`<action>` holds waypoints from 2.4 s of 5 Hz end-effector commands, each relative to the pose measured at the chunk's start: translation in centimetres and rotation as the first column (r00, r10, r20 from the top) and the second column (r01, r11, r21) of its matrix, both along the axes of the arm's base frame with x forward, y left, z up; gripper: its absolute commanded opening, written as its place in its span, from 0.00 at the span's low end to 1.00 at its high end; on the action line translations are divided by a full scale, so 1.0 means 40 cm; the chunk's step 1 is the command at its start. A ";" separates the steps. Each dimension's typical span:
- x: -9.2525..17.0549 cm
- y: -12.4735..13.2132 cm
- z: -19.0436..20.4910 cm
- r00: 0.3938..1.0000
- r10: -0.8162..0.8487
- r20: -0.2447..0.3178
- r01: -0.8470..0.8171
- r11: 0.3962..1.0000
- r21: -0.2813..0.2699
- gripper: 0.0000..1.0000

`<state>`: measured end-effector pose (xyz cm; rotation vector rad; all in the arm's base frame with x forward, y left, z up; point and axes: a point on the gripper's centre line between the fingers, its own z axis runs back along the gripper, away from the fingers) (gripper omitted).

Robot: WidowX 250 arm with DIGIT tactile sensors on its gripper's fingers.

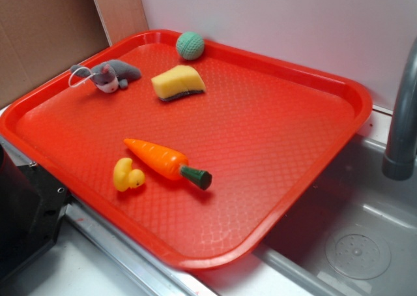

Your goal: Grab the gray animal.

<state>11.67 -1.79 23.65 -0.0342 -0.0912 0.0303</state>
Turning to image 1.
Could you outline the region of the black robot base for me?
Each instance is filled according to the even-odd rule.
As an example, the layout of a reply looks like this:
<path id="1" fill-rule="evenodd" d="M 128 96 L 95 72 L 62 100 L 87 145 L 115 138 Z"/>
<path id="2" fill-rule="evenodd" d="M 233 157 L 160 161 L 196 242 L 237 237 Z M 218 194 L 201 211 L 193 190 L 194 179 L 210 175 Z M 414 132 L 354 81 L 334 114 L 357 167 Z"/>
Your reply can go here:
<path id="1" fill-rule="evenodd" d="M 42 166 L 17 166 L 1 147 L 1 283 L 57 242 L 68 188 Z"/>

